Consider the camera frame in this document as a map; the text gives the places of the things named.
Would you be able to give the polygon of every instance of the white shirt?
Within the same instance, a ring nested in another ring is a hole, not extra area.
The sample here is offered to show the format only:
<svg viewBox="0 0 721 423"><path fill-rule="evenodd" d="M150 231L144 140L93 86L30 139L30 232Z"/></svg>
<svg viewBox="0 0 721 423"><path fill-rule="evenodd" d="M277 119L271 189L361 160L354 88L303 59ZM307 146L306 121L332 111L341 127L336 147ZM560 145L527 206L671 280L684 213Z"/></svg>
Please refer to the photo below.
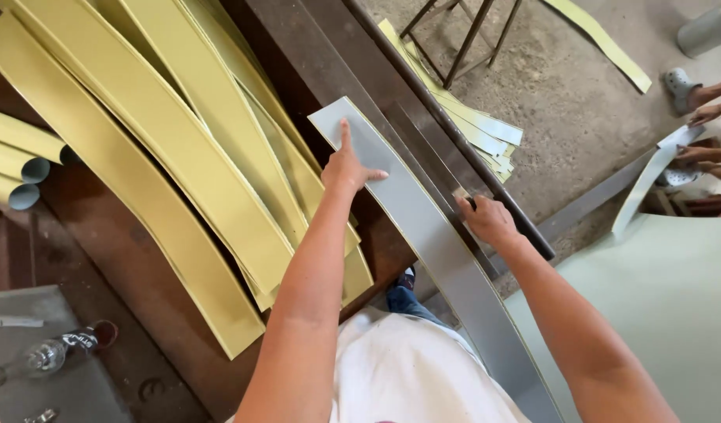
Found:
<svg viewBox="0 0 721 423"><path fill-rule="evenodd" d="M365 309L339 329L331 423L530 423L456 332Z"/></svg>

